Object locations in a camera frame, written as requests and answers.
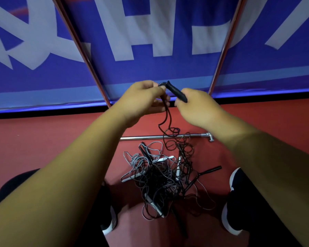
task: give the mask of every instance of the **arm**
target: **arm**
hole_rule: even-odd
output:
[[[75,241],[120,137],[146,113],[163,112],[153,81],[133,84],[69,147],[0,203],[0,246],[66,246]]]
[[[207,93],[182,90],[175,105],[191,124],[211,132],[303,246],[309,246],[309,155],[225,112]]]

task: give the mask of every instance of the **person's right hand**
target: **person's right hand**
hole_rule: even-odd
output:
[[[180,99],[176,99],[175,106],[179,109],[183,118],[192,125],[210,130],[211,121],[225,113],[206,92],[190,88],[184,88],[182,92],[187,97],[188,102],[184,103]]]

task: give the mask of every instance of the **pant leg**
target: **pant leg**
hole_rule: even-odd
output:
[[[249,246],[301,246],[246,174],[239,169],[227,202],[227,219],[250,233]]]
[[[5,183],[0,189],[0,202],[37,170],[17,175]],[[107,187],[101,187],[74,246],[109,246],[101,227],[111,223],[110,207],[110,191]]]

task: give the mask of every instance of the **metal pole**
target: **metal pole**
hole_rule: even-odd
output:
[[[183,137],[184,134],[179,134],[176,138]],[[170,137],[166,135],[149,135],[149,136],[130,136],[130,137],[121,137],[120,141],[127,141],[127,140],[161,140],[161,139],[170,139]],[[190,138],[209,138],[210,142],[214,141],[213,136],[210,133],[191,133]]]
[[[221,51],[220,58],[218,60],[218,64],[216,66],[216,69],[215,69],[215,72],[214,72],[214,75],[213,75],[213,78],[212,78],[212,82],[210,84],[210,89],[208,91],[209,95],[212,94],[214,87],[215,87],[215,84],[216,84],[216,81],[218,80],[218,76],[220,74],[220,71],[221,71],[221,68],[222,68],[222,65],[223,65],[223,62],[224,62],[224,58],[225,58],[227,51],[230,47],[231,41],[234,38],[235,29],[238,25],[239,18],[241,16],[241,14],[243,13],[245,3],[246,3],[246,0],[239,0],[238,1],[234,16],[231,19],[230,27],[229,27],[229,30],[228,30],[227,35],[225,37],[224,43],[223,43],[222,51]]]
[[[58,12],[60,13],[63,21],[65,22],[66,27],[68,28],[70,35],[72,36],[72,39],[75,43],[75,45],[77,46],[82,58],[84,59],[84,62],[86,63],[89,71],[91,72],[97,87],[99,88],[99,91],[101,92],[105,103],[107,104],[107,106],[110,108],[111,107],[111,103],[109,101],[108,96],[105,93],[105,90],[99,80],[99,77],[96,74],[96,71],[91,63],[91,60],[88,57],[88,54],[85,52],[85,50],[82,47],[80,38],[78,37],[78,34],[76,32],[76,28],[73,26],[73,23],[71,22],[71,19],[68,15],[68,12],[66,10],[66,3],[63,0],[53,0]]]

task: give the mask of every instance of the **red floor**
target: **red floor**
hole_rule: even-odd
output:
[[[230,113],[309,153],[309,99],[223,105]],[[182,132],[200,133],[186,123],[176,108],[171,108],[173,126]],[[0,120],[0,187],[22,172],[40,168],[68,146],[99,114],[36,117]],[[125,136],[160,134],[158,123],[164,114],[148,115]],[[182,207],[196,209],[194,201],[178,205],[188,239],[179,233],[172,215],[148,222],[141,215],[140,191],[132,181],[121,183],[128,164],[123,151],[138,152],[137,141],[120,142],[106,179],[111,185],[113,204],[119,213],[118,228],[107,236],[110,246],[247,246],[248,234],[235,237],[222,229],[220,210],[229,192],[228,179],[236,167],[230,154],[217,141],[192,139],[196,170],[222,165],[223,169],[201,177],[202,183],[217,202],[217,209],[200,217],[191,216]]]

